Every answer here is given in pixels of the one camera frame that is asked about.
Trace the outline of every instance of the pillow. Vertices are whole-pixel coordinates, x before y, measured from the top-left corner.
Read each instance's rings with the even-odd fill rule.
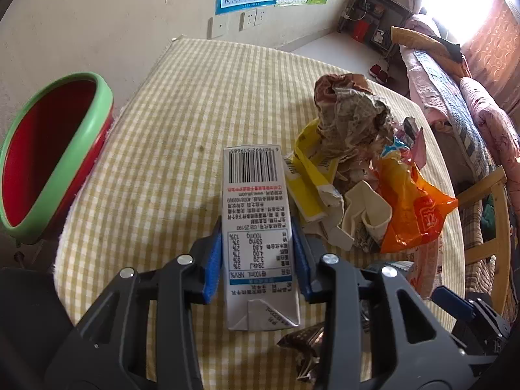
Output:
[[[405,28],[423,33],[424,35],[435,35],[440,37],[439,28],[433,19],[425,14],[414,14],[406,21]]]
[[[520,144],[513,123],[476,80],[462,78],[460,90],[491,156],[504,167],[509,196],[520,226]]]

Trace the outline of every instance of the pink blanket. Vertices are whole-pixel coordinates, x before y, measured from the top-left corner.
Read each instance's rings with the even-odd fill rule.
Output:
[[[497,165],[504,167],[509,196],[520,229],[520,145],[513,123],[476,80],[462,78],[460,90],[491,156]]]

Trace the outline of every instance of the orange plastic bag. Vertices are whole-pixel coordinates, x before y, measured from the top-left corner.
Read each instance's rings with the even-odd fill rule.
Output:
[[[459,204],[430,185],[415,164],[407,165],[398,158],[388,156],[378,162],[379,190],[393,210],[381,253],[432,242],[443,230],[446,216]]]

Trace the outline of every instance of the yellow checkered cloth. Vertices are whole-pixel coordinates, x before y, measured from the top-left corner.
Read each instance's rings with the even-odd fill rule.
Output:
[[[223,148],[273,143],[289,152],[300,130],[317,115],[316,80],[344,72],[259,46],[187,38],[172,42],[115,124],[69,212],[55,284],[72,321],[79,321],[121,268],[161,268],[210,234],[220,212]],[[400,121],[414,116],[425,128],[428,162],[421,173],[453,195],[446,165],[418,106],[376,83],[370,86]],[[443,242],[444,284],[462,295],[458,210],[446,220]],[[358,266],[375,259],[332,251]],[[323,320],[324,306],[300,300],[301,327]],[[444,327],[453,327],[451,317],[433,311]],[[147,366],[154,377],[154,312],[150,315]],[[229,332],[224,315],[221,281],[209,306],[193,307],[206,389],[308,388],[295,380],[295,353],[276,345],[290,330]],[[369,362],[364,365],[366,376]]]

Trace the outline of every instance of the floor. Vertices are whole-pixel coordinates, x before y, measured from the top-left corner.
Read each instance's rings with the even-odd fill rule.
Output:
[[[367,45],[356,41],[347,32],[333,32],[318,38],[293,51],[299,56],[309,57],[332,64],[352,73],[361,73],[371,79],[368,71],[374,64],[379,64],[383,69],[388,68],[383,56]],[[389,88],[405,95],[408,92],[408,80],[405,71],[391,67]]]

